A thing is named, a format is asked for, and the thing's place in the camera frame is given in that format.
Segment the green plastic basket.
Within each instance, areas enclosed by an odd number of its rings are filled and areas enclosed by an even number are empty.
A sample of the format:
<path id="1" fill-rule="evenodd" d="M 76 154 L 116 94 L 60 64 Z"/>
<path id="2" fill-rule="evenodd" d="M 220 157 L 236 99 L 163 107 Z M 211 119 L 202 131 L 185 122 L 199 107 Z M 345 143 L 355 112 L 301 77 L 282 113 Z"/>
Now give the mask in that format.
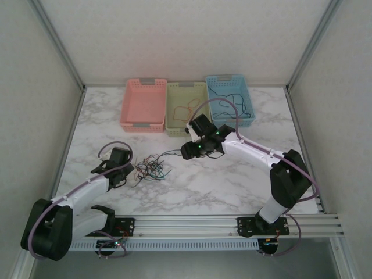
<path id="1" fill-rule="evenodd" d="M 167 83 L 165 129 L 169 137 L 186 137 L 186 124 L 209 99 L 205 82 Z"/>

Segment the blue plastic basket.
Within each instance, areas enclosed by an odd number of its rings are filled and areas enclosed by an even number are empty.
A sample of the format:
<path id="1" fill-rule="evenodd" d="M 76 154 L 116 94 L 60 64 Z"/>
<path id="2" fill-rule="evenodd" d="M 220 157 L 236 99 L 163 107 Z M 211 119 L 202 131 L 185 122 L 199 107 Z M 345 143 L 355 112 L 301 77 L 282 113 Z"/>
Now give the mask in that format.
<path id="1" fill-rule="evenodd" d="M 220 127 L 224 124 L 249 127 L 255 120 L 251 96 L 243 75 L 207 76 L 205 79 L 212 122 Z"/>

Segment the pink plastic basket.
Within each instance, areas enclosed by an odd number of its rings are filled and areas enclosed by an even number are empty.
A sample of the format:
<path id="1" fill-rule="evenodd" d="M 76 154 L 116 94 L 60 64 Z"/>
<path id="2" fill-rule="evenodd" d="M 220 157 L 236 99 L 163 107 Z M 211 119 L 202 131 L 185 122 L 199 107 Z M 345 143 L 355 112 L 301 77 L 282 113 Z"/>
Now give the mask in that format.
<path id="1" fill-rule="evenodd" d="M 119 123 L 127 133 L 162 133 L 167 81 L 161 78 L 127 80 Z"/>

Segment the aluminium side rail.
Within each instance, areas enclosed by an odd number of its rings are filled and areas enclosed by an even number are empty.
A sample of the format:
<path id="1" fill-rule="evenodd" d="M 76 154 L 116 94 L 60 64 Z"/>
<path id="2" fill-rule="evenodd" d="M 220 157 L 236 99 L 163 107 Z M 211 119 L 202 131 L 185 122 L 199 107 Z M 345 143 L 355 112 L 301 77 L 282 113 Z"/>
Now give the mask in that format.
<path id="1" fill-rule="evenodd" d="M 297 134 L 297 137 L 298 137 L 298 140 L 299 140 L 299 145 L 300 145 L 300 148 L 301 148 L 301 151 L 302 151 L 302 154 L 303 154 L 305 165 L 307 166 L 309 174 L 311 175 L 311 177 L 317 183 L 317 179 L 316 179 L 316 176 L 314 174 L 314 168 L 312 166 L 312 163 L 311 163 L 311 160 L 310 160 L 310 157 L 309 157 L 309 152 L 308 152 L 308 149 L 307 149 L 306 144 L 305 144 L 305 138 L 304 138 L 301 126 L 300 126 L 299 117 L 298 117 L 298 114 L 295 110 L 291 94 L 286 87 L 284 88 L 284 92 L 285 92 L 285 97 L 286 97 L 286 100 L 287 100 L 287 103 L 288 103 L 289 111 L 290 111 L 291 117 L 293 119 L 293 123 L 294 123 L 294 126 L 295 126 L 296 134 Z M 317 193 L 317 196 L 315 197 L 315 200 L 316 200 L 316 203 L 317 203 L 319 213 L 326 214 L 327 211 L 324 208 L 323 201 L 322 201 L 322 198 L 320 196 L 319 184 L 317 184 L 317 187 L 312 186 L 312 189 L 313 189 L 314 192 Z"/>
<path id="2" fill-rule="evenodd" d="M 48 194 L 49 198 L 53 198 L 58 191 L 58 186 L 59 186 L 59 183 L 60 183 L 60 179 L 62 177 L 63 169 L 64 169 L 65 164 L 66 164 L 67 156 L 68 156 L 68 153 L 69 153 L 71 142 L 73 140 L 73 135 L 74 135 L 74 131 L 76 129 L 78 118 L 80 116 L 81 109 L 82 109 L 82 106 L 83 106 L 83 103 L 84 103 L 86 92 L 87 92 L 87 87 L 83 86 L 83 90 L 82 90 L 81 95 L 79 97 L 77 107 L 76 107 L 76 110 L 75 110 L 74 115 L 73 115 L 72 123 L 71 123 L 71 126 L 69 128 L 67 139 L 66 139 L 66 142 L 65 142 L 64 147 L 63 147 L 63 152 L 61 154 L 59 164 L 58 164 L 58 167 L 56 169 L 56 173 L 53 177 L 52 188 L 51 188 L 51 190 Z"/>

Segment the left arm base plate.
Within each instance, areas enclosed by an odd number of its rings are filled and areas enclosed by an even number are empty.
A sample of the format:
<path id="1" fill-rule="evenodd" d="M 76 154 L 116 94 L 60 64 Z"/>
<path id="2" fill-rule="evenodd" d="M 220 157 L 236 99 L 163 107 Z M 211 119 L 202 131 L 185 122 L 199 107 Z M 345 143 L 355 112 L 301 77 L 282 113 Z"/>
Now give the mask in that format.
<path id="1" fill-rule="evenodd" d="M 90 216 L 80 221 L 73 230 L 77 238 L 96 237 L 109 234 L 113 237 L 132 237 L 134 233 L 134 218 L 114 218 L 107 220 L 103 215 Z"/>

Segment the aluminium mounting rail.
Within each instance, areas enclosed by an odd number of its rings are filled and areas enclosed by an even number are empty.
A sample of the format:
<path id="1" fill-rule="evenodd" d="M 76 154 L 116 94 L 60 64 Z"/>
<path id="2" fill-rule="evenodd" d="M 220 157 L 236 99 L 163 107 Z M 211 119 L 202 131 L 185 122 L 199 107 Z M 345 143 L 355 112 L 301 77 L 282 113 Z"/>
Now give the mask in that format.
<path id="1" fill-rule="evenodd" d="M 213 239 L 238 238 L 239 215 L 139 215 L 132 239 Z M 344 237 L 340 219 L 335 214 L 295 214 L 287 217 L 289 235 L 295 238 Z"/>

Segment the aluminium back rail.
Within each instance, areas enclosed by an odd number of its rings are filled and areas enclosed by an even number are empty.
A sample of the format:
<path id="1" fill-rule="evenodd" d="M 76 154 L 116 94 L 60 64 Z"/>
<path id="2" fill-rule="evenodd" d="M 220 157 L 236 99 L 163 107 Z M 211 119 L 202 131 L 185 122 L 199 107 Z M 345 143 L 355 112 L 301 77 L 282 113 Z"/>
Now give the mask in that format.
<path id="1" fill-rule="evenodd" d="M 285 88 L 285 84 L 252 84 L 247 82 L 248 87 L 252 88 Z M 123 88 L 124 84 L 86 84 L 87 88 Z"/>

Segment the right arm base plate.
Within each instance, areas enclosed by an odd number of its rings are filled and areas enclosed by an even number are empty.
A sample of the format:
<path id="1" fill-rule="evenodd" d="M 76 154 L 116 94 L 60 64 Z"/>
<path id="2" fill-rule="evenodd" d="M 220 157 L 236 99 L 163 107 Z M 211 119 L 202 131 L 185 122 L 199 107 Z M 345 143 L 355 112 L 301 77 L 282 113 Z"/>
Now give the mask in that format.
<path id="1" fill-rule="evenodd" d="M 260 216 L 238 217 L 237 233 L 242 237 L 289 235 L 288 222 L 279 217 L 274 223 L 267 223 Z"/>

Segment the aluminium frame post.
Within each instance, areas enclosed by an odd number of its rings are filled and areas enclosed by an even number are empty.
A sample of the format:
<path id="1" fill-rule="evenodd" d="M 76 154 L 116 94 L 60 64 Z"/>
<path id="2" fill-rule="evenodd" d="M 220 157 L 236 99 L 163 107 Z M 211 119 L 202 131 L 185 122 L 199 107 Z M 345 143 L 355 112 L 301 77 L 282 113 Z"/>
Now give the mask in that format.
<path id="1" fill-rule="evenodd" d="M 31 9 L 34 11 L 36 17 L 41 23 L 42 28 L 45 30 L 47 36 L 49 37 L 52 45 L 55 47 L 57 54 L 60 56 L 62 62 L 64 63 L 67 71 L 71 75 L 72 79 L 80 89 L 82 93 L 85 92 L 85 84 L 82 81 L 78 71 L 68 54 L 62 40 L 60 39 L 56 29 L 54 28 L 49 16 L 47 15 L 40 0 L 27 0 Z"/>
<path id="2" fill-rule="evenodd" d="M 307 43 L 307 46 L 305 50 L 302 53 L 302 56 L 300 57 L 299 62 L 296 64 L 296 67 L 289 79 L 289 81 L 286 84 L 286 90 L 288 93 L 293 89 L 295 84 L 300 79 L 302 73 L 304 72 L 307 64 L 309 63 L 310 59 L 312 58 L 317 46 L 319 45 L 323 35 L 328 29 L 328 26 L 330 25 L 333 17 L 335 16 L 339 6 L 343 0 L 330 0 L 323 15 L 321 16 L 316 28 L 314 29 L 314 32 Z"/>

